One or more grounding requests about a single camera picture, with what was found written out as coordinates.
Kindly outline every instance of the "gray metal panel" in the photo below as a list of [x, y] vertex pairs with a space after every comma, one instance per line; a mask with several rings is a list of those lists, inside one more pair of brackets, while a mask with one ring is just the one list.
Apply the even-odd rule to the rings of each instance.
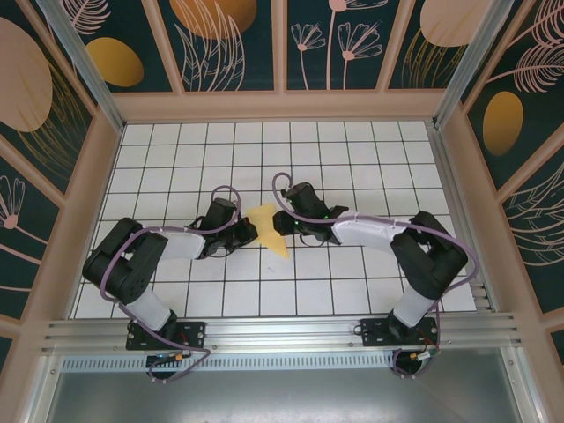
[[141, 374], [61, 375], [53, 423], [521, 421], [499, 352], [446, 351], [421, 379], [384, 368], [195, 372], [171, 385]]

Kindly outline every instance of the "white grid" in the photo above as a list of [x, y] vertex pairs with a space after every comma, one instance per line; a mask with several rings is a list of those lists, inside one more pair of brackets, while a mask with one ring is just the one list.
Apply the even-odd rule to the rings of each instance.
[[[391, 217], [412, 217], [420, 208], [454, 234], [423, 122], [129, 125], [91, 248], [122, 217], [188, 225], [206, 213], [218, 185], [241, 192], [243, 214], [275, 204], [271, 179], [280, 171], [295, 183], [311, 182], [329, 207]], [[393, 256], [308, 247], [297, 236], [286, 243], [290, 260], [253, 242], [227, 258], [161, 262], [152, 287], [178, 316], [198, 318], [387, 313], [404, 292]], [[449, 293], [441, 307], [475, 310], [470, 287]], [[82, 281], [71, 317], [124, 315]]]

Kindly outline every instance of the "metal bracket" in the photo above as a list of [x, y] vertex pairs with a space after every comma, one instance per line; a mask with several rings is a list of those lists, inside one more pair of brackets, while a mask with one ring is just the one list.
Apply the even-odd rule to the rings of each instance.
[[[181, 345], [203, 348], [204, 338], [204, 322], [178, 322], [176, 324], [176, 333], [171, 341]], [[128, 325], [125, 349], [128, 351], [170, 351], [174, 348], [153, 338], [137, 323], [131, 322]]]
[[437, 323], [433, 317], [424, 317], [418, 324], [418, 329], [411, 336], [404, 340], [398, 341], [388, 332], [388, 318], [380, 319], [362, 319], [360, 321], [360, 332], [362, 336], [362, 345], [364, 346], [397, 346], [397, 345], [425, 345], [425, 338], [420, 331], [434, 344], [437, 342]]

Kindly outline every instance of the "black mounting plate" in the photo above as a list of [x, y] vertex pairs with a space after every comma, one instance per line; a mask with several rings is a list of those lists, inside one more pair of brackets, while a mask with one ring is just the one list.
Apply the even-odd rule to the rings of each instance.
[[416, 331], [404, 341], [398, 341], [388, 331], [388, 318], [362, 319], [360, 327], [355, 331], [362, 336], [363, 346], [397, 346], [397, 345], [425, 345], [425, 339], [421, 336], [421, 330], [434, 344], [437, 342], [437, 322], [434, 317], [423, 317], [417, 325]]
[[[176, 333], [171, 340], [177, 344], [203, 348], [204, 339], [204, 322], [178, 322]], [[130, 322], [125, 349], [128, 351], [173, 351], [176, 348], [163, 344], [145, 332], [137, 323]]]

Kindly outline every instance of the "yellow cloth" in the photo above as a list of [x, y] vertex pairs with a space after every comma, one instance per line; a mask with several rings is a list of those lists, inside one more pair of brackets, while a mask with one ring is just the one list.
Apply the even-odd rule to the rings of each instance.
[[272, 223], [272, 217], [276, 214], [274, 204], [264, 204], [248, 209], [246, 214], [250, 223], [256, 227], [256, 232], [258, 233], [256, 240], [267, 249], [271, 249], [276, 254], [289, 259], [290, 256], [288, 255], [286, 240], [274, 230]]

